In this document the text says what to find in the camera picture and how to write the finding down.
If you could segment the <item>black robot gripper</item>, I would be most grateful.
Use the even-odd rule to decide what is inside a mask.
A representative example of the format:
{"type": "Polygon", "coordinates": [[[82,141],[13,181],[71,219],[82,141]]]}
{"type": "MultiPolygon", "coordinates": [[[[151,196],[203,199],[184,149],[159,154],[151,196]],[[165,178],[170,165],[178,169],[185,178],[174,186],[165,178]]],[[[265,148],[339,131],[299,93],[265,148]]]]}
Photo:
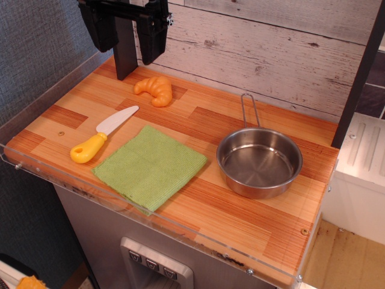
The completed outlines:
{"type": "Polygon", "coordinates": [[[88,33],[100,52],[106,52],[117,44],[115,17],[138,18],[137,34],[144,65],[153,63],[165,52],[167,26],[172,25],[168,1],[148,1],[144,6],[128,1],[78,2],[88,33]]]}

